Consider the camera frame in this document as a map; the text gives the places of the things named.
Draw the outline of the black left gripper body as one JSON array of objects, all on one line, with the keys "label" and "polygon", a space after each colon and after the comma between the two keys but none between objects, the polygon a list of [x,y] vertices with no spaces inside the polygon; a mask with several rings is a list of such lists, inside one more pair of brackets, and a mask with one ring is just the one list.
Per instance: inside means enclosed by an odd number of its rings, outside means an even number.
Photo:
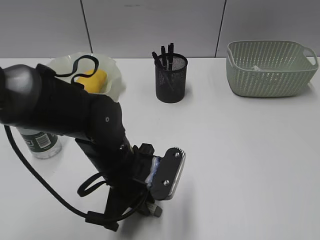
[{"label": "black left gripper body", "polygon": [[116,223],[135,212],[150,216],[147,202],[155,203],[145,179],[151,172],[154,147],[143,143],[129,148],[123,145],[118,150],[95,146],[95,167],[110,186],[104,213],[94,219],[99,223]]}]

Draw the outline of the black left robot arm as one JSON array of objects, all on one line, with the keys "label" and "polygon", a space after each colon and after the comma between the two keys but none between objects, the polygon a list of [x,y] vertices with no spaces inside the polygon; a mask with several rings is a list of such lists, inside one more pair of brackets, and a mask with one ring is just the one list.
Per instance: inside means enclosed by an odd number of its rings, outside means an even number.
[{"label": "black left robot arm", "polygon": [[[0,71],[0,122],[11,147],[33,176],[67,209],[88,223],[114,229],[135,212],[150,215],[155,199],[145,183],[154,148],[131,146],[122,122],[121,105],[106,95],[88,93],[79,83],[67,83],[51,68],[24,64]],[[28,163],[11,127],[75,139],[97,173],[79,188],[81,197],[109,186],[104,213],[82,212],[66,202]]]}]

